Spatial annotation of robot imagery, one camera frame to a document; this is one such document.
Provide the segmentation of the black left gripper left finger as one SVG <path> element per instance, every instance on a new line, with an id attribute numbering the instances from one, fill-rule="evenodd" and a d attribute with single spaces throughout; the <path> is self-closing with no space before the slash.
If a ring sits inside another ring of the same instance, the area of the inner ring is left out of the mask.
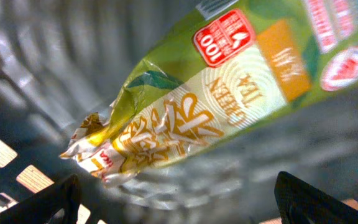
<path id="1" fill-rule="evenodd" d="M 0 224 L 47 223 L 61 209 L 62 223 L 75 224 L 81 200 L 79 178 L 72 174 L 1 212 Z"/>

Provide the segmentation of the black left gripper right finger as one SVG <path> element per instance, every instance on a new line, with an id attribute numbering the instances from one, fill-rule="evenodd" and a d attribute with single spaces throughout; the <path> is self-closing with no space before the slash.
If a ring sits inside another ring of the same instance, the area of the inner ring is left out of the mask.
<path id="1" fill-rule="evenodd" d="M 283 224 L 358 224 L 358 210 L 288 172 L 278 173 L 274 195 Z"/>

